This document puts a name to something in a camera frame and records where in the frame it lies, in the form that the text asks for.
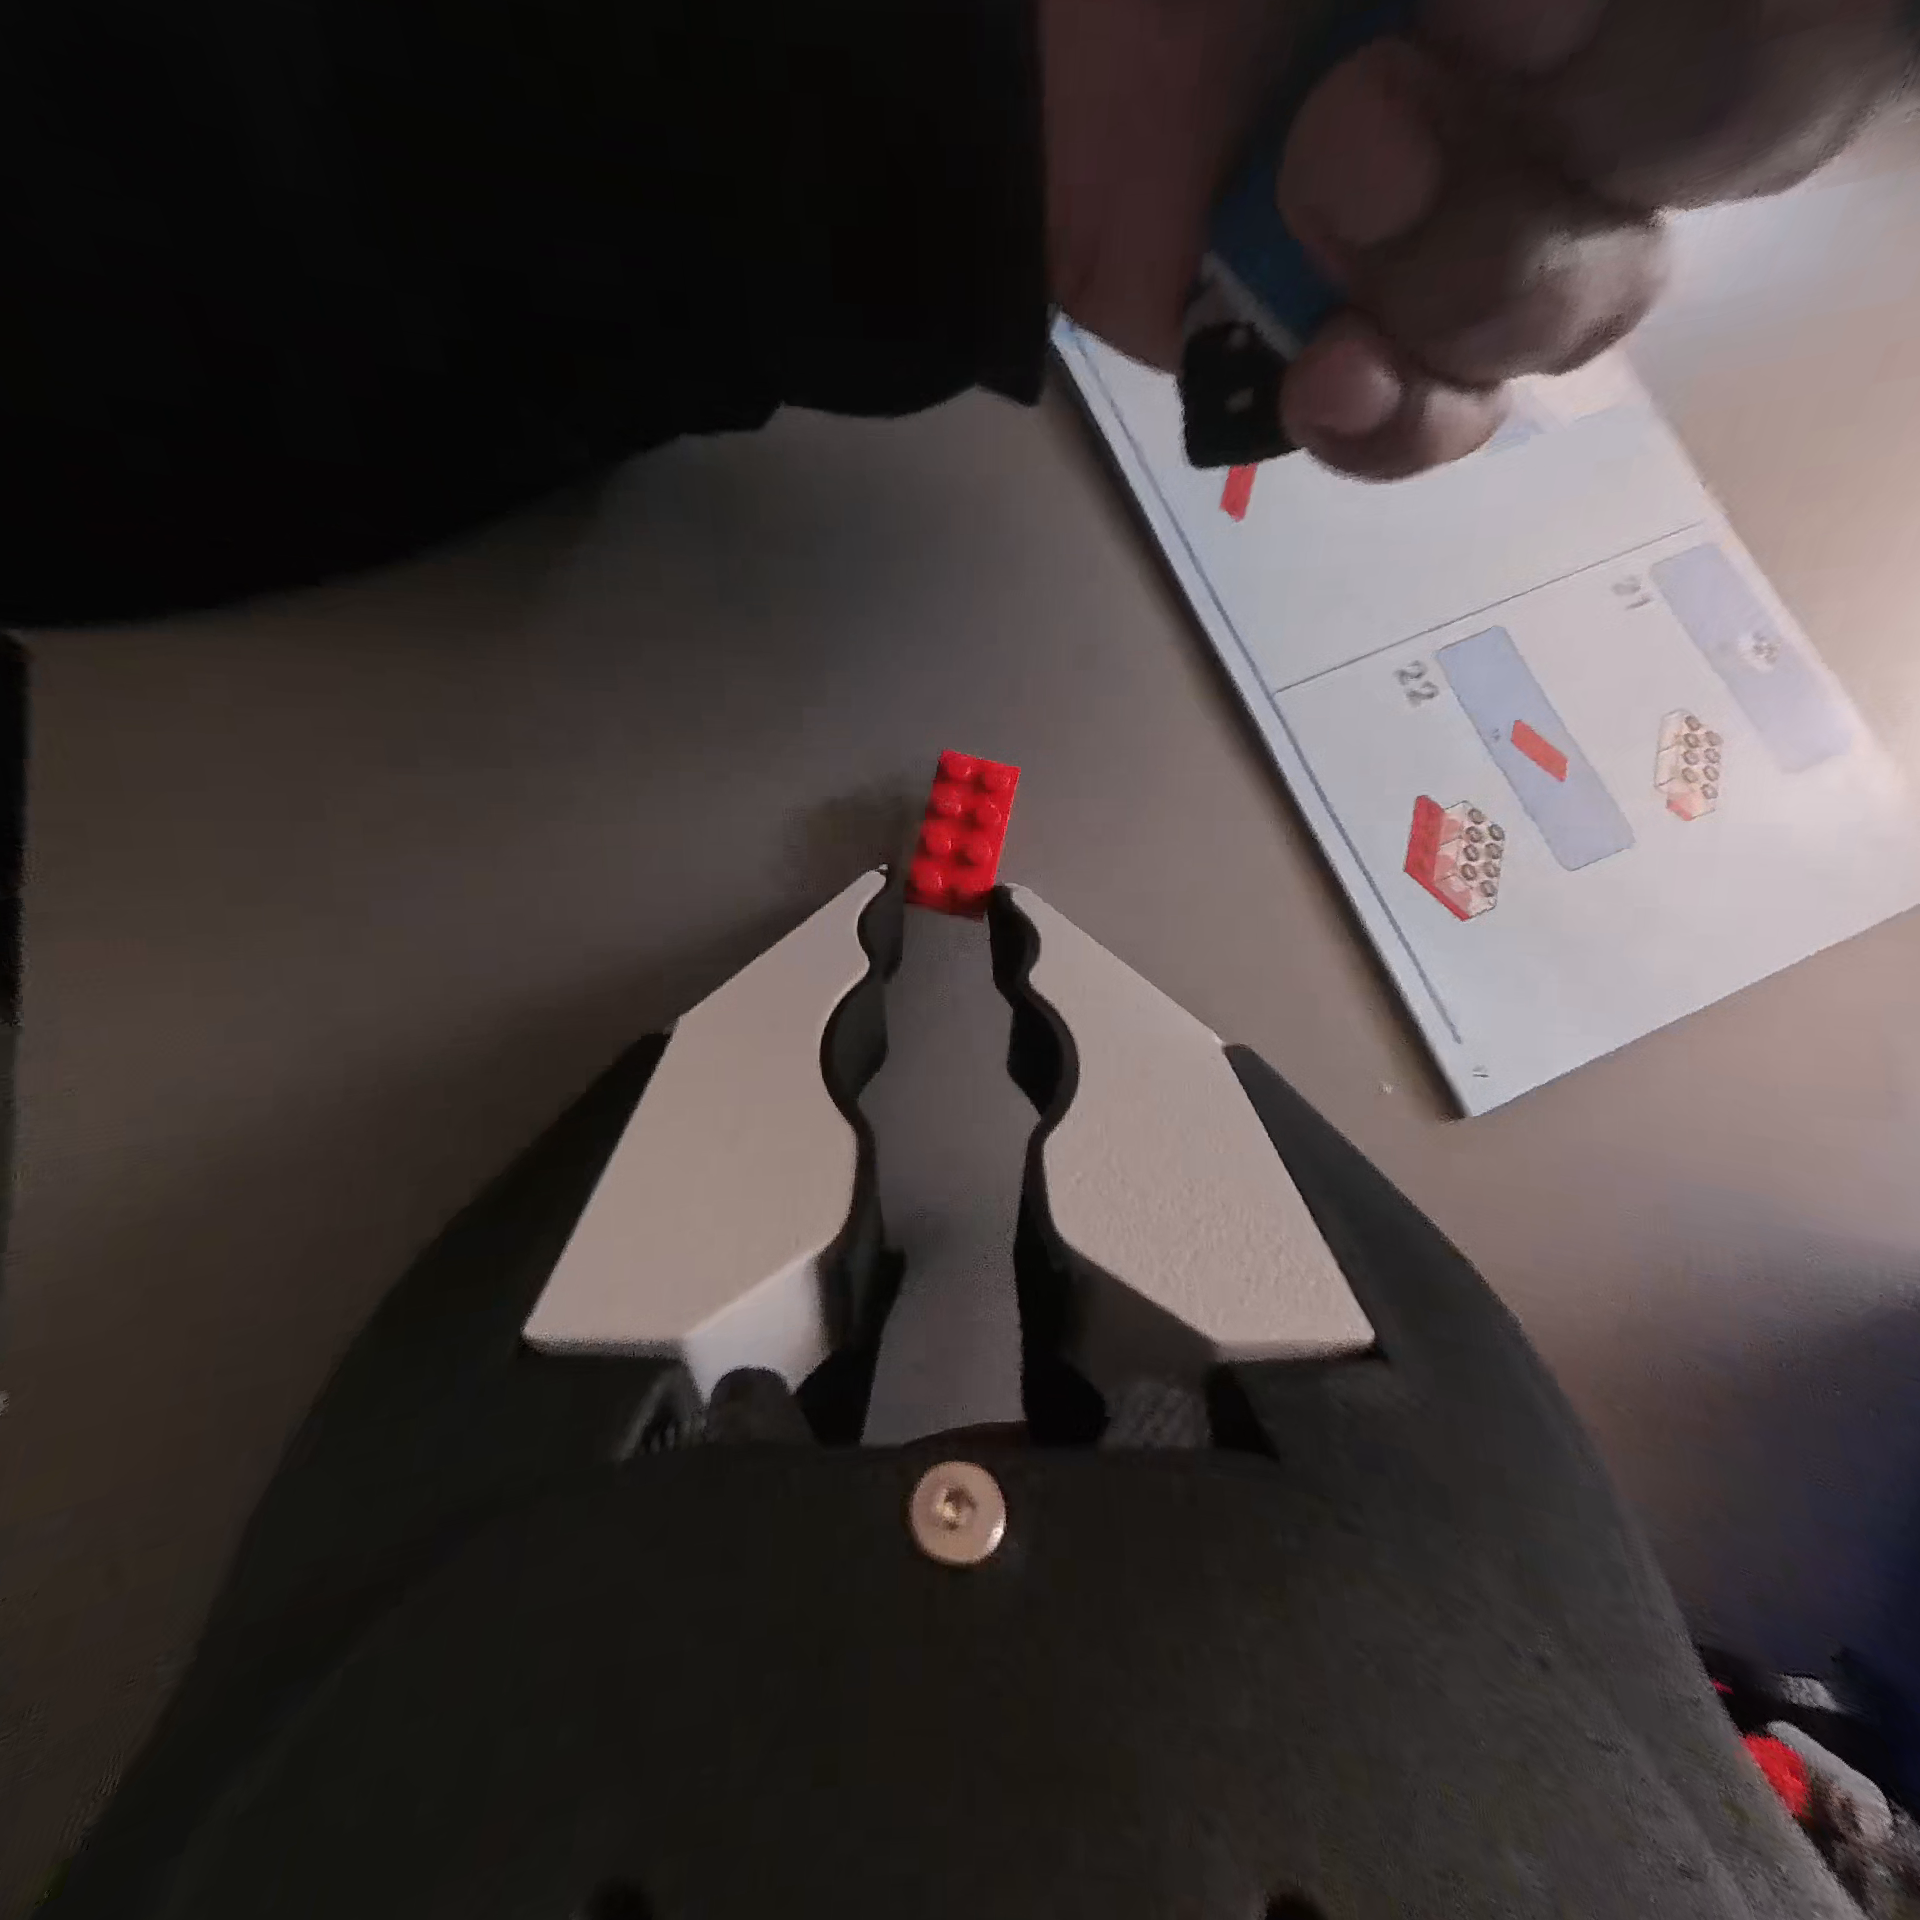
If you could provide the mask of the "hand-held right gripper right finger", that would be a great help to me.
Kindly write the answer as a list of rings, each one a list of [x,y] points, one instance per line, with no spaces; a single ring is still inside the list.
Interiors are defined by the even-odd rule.
[[[1035,1120],[1015,1214],[1028,1432],[1207,1434],[1227,1369],[1369,1361],[1376,1328],[1227,1043],[1028,886],[999,886],[988,924]]]

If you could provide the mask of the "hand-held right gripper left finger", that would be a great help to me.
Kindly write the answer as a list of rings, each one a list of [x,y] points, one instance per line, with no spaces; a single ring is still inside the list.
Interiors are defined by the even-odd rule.
[[[709,1396],[738,1372],[803,1389],[873,1337],[892,1283],[861,1096],[901,949],[873,868],[673,1024],[521,1324],[535,1354],[669,1361]]]

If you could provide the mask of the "red toy brick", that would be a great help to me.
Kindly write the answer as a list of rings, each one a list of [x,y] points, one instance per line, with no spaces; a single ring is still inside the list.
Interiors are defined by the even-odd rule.
[[[903,878],[911,905],[953,920],[985,915],[999,882],[1023,771],[971,753],[943,753]]]

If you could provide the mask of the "person's left forearm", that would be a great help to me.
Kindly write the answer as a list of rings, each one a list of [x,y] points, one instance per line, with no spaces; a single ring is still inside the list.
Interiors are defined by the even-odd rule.
[[[1041,393],[1033,5],[18,3],[3,94],[10,629]]]

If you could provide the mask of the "person's left hand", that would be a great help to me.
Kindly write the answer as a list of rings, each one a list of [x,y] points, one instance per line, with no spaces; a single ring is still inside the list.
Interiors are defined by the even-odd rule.
[[[1173,371],[1210,212],[1325,5],[1039,5],[1048,281]],[[1915,5],[1449,3],[1300,98],[1275,204],[1343,293],[1281,430],[1391,482],[1485,444],[1517,377],[1617,347],[1664,220],[1786,192],[1915,62]]]

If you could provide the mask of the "toy brick instruction booklet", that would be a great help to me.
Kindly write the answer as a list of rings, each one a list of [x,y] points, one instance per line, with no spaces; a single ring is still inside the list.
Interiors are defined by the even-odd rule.
[[[1915,908],[1915,793],[1624,357],[1369,488],[1058,362],[1467,1116]]]

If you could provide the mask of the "grey toy brick car model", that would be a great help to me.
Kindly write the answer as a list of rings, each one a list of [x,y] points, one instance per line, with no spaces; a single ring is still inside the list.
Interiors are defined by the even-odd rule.
[[[1857,1656],[1773,1670],[1697,1646],[1721,1708],[1863,1915],[1917,1915],[1915,1710]]]

